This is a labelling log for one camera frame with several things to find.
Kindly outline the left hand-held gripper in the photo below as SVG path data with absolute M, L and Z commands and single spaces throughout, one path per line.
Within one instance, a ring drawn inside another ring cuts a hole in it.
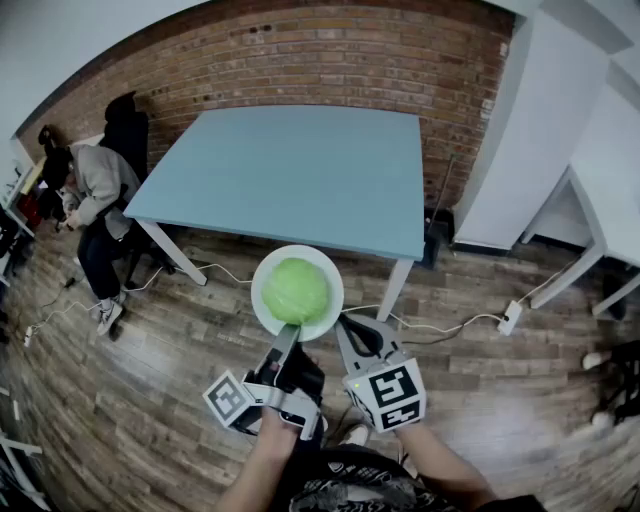
M 227 370 L 204 391 L 204 401 L 224 428 L 255 436 L 262 411 L 272 409 L 298 429 L 302 441 L 323 433 L 325 376 L 298 343 L 300 332 L 300 326 L 285 324 L 256 369 L 240 379 Z

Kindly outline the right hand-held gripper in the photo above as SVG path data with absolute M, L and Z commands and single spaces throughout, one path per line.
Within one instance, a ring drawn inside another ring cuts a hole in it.
M 335 335 L 348 373 L 343 384 L 353 404 L 378 433 L 422 420 L 427 396 L 415 358 L 401 349 L 397 333 L 375 318 L 349 315 L 335 324 Z M 360 356 L 373 360 L 365 364 Z

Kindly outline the green cabbage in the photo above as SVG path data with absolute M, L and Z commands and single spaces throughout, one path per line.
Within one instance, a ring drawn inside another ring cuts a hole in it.
M 268 275 L 261 297 L 274 318 L 303 326 L 315 322 L 329 306 L 325 274 L 300 258 L 286 258 Z

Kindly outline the white round plate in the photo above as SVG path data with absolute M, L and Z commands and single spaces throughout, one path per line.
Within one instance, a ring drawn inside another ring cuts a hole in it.
M 258 265 L 251 284 L 251 303 L 261 325 L 276 335 L 284 326 L 269 310 L 262 298 L 262 290 L 268 276 L 288 258 L 302 259 L 315 265 L 323 274 L 328 287 L 328 305 L 325 311 L 311 322 L 301 327 L 300 341 L 308 342 L 326 334 L 335 324 L 344 305 L 344 286 L 335 264 L 323 252 L 306 245 L 284 246 L 267 255 Z

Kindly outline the person's right forearm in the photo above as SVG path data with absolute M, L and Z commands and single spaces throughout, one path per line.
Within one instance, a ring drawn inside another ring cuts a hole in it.
M 394 431 L 418 474 L 450 504 L 474 512 L 498 499 L 480 472 L 425 423 L 417 422 Z

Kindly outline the person's left forearm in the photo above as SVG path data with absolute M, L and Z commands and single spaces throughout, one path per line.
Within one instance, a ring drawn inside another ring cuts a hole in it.
M 215 512 L 268 512 L 291 458 L 299 429 L 263 408 L 255 445 L 239 475 L 215 505 Z

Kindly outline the light blue table top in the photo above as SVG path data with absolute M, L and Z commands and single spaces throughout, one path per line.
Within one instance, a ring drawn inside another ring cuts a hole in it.
M 129 202 L 136 220 L 198 284 L 168 225 L 371 254 L 394 261 L 377 317 L 389 317 L 424 248 L 419 120 L 336 106 L 201 114 Z

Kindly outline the black box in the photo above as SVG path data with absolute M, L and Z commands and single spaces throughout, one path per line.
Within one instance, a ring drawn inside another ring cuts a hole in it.
M 454 217 L 449 210 L 425 209 L 424 249 L 420 265 L 434 270 L 440 251 L 447 248 L 454 235 Z

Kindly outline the person's black patterned shirt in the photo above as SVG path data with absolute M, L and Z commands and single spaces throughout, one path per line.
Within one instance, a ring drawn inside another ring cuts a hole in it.
M 294 454 L 271 512 L 462 512 L 396 461 L 360 446 Z

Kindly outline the white power strip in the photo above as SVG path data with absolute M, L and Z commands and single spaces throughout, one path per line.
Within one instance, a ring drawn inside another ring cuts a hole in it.
M 510 336 L 518 323 L 522 311 L 523 307 L 519 301 L 511 301 L 499 320 L 497 326 L 498 332 L 504 336 Z

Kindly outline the black office chair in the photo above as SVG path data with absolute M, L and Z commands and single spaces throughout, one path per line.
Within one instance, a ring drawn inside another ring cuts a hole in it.
M 138 181 L 143 183 L 148 176 L 149 118 L 145 112 L 136 109 L 135 94 L 135 91 L 131 91 L 108 104 L 104 114 L 106 121 L 104 137 L 99 145 L 119 153 L 132 167 Z M 148 254 L 158 269 L 164 269 L 169 274 L 175 272 L 175 267 L 169 258 L 134 221 L 129 232 L 119 242 L 119 248 L 114 252 L 116 259 L 130 257 L 124 285 L 126 289 L 136 288 L 132 277 L 143 254 Z

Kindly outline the white desk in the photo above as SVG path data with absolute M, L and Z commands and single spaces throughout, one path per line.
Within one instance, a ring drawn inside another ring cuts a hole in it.
M 598 316 L 640 288 L 640 108 L 611 86 L 598 98 L 566 170 L 522 242 L 539 233 L 566 187 L 576 195 L 589 242 L 578 259 L 526 297 L 531 308 L 542 307 L 603 258 L 637 268 L 636 276 L 592 307 Z

